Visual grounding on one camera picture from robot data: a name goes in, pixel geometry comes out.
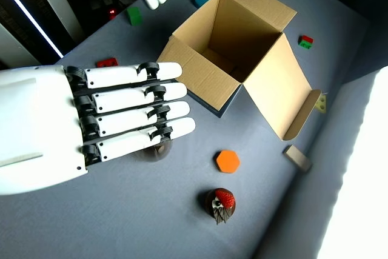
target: cardboard box tab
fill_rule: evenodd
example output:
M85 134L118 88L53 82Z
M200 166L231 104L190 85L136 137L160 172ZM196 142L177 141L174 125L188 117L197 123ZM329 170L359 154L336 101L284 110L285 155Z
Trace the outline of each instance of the cardboard box tab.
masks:
M158 61L220 111L243 84L282 140L301 130L318 100L282 30L296 11L278 0L209 0L173 32Z

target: chocolate cupcake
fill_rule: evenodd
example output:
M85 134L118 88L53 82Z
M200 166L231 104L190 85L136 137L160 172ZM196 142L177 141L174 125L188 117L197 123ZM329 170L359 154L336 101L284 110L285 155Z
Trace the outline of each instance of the chocolate cupcake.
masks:
M236 209L236 201L233 193L225 188L211 190L205 199L206 211L216 220L217 224L226 221L233 215Z

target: green block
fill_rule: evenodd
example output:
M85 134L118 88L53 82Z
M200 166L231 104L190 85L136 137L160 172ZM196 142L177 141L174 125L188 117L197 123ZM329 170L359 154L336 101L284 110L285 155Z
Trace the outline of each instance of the green block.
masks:
M127 14L131 25L139 25L142 23L140 10L138 7L128 7Z
M311 42L307 42L307 41L305 41L305 40L301 40L300 42L299 42L299 45L301 46L301 47L303 47L303 48L305 48L305 49L310 49L311 48L311 46L313 45Z

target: gray table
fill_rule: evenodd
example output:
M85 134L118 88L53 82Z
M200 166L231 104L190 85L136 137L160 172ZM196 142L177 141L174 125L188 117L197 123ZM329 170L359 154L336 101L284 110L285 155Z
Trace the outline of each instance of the gray table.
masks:
M330 91L348 66L368 25L337 0L280 0L298 11L286 34L313 88ZM93 67L154 61L171 32L195 11L190 0L168 0L156 11L142 1L143 24L121 13L59 63ZM314 38L311 50L299 35ZM0 197L0 258L249 258L296 173L281 152L287 145L271 130L245 90L222 119L184 98L196 130L177 139L167 158L148 163L129 155L48 189ZM292 143L306 151L323 116L314 111ZM236 151L241 166L219 172L221 149ZM237 208L217 226L199 203L214 187L230 189Z

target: red block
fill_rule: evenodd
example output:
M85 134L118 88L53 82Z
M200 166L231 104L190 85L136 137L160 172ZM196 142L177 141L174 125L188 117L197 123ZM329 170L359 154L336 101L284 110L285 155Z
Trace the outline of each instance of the red block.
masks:
M116 58L106 59L96 63L97 68L118 66Z
M302 36L302 39L303 40L305 40L306 42L309 42L310 44L312 44L313 43L313 39L312 38L310 38L309 36Z

